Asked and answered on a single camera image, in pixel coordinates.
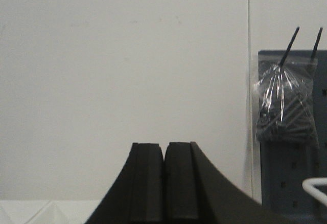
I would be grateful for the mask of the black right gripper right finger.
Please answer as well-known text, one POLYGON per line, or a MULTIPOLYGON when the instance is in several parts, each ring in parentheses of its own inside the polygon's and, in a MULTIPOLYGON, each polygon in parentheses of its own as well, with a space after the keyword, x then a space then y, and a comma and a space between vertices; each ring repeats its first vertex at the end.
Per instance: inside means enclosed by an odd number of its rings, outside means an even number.
POLYGON ((238 189, 195 142, 171 142, 165 170, 167 223, 292 223, 238 189))

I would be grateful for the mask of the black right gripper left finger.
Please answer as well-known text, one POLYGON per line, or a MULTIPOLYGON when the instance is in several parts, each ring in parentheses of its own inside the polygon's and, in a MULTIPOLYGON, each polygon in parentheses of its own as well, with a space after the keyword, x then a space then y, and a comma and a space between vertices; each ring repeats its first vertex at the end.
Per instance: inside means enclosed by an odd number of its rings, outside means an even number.
POLYGON ((163 223, 163 166, 158 144, 133 143, 123 169, 86 223, 163 223))

